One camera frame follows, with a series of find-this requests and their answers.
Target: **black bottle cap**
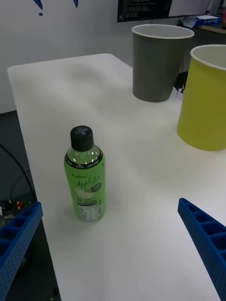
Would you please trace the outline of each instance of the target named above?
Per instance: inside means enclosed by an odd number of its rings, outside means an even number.
[[[71,130],[72,148],[76,151],[88,151],[94,146],[93,131],[90,127],[79,126]]]

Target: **nutrition label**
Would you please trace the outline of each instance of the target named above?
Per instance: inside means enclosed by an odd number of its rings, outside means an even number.
[[[78,202],[80,215],[86,221],[95,221],[102,213],[102,207],[97,202],[91,204],[81,204]]]

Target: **gray cup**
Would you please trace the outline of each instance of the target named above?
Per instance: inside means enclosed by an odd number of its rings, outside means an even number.
[[[172,92],[185,51],[194,32],[163,24],[133,27],[133,95],[163,102]]]

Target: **yellow cup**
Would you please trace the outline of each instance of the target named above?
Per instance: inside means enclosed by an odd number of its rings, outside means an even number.
[[[178,135],[205,151],[226,148],[226,45],[191,51]]]

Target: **cup rim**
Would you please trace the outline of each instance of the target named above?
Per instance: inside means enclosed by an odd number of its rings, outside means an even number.
[[[144,34],[144,33],[139,33],[137,32],[135,29],[138,27],[143,27],[143,26],[165,26],[165,27],[179,27],[184,31],[190,32],[190,35],[188,36],[181,36],[181,37],[158,37],[158,36],[152,36],[152,35],[148,35],[148,34]],[[131,31],[135,34],[138,34],[140,36],[143,37],[148,37],[148,38],[154,38],[154,39],[164,39],[164,40],[181,40],[181,39],[188,39],[188,38],[192,38],[194,36],[194,31],[192,31],[191,29],[182,27],[182,26],[176,26],[176,25],[168,25],[168,24],[141,24],[141,25],[136,25],[134,27],[131,28]]]
[[[198,48],[211,48],[211,47],[213,47],[213,48],[221,47],[221,48],[225,48],[225,50],[226,50],[226,45],[221,45],[221,44],[201,45],[201,46],[197,46],[197,47],[193,48],[193,49],[191,50],[191,52],[190,52],[190,55],[191,55],[191,57],[192,57],[194,60],[196,60],[196,61],[198,61],[198,62],[200,62],[200,63],[202,63],[202,64],[204,64],[204,65],[206,65],[206,66],[209,66],[209,67],[212,67],[212,68],[215,68],[215,69],[219,69],[219,70],[222,70],[222,71],[226,71],[226,68],[225,68],[225,67],[220,67],[220,66],[217,66],[217,65],[208,63],[208,62],[206,62],[206,61],[203,61],[203,60],[201,60],[200,58],[198,58],[198,57],[194,54],[194,52],[195,52]]]

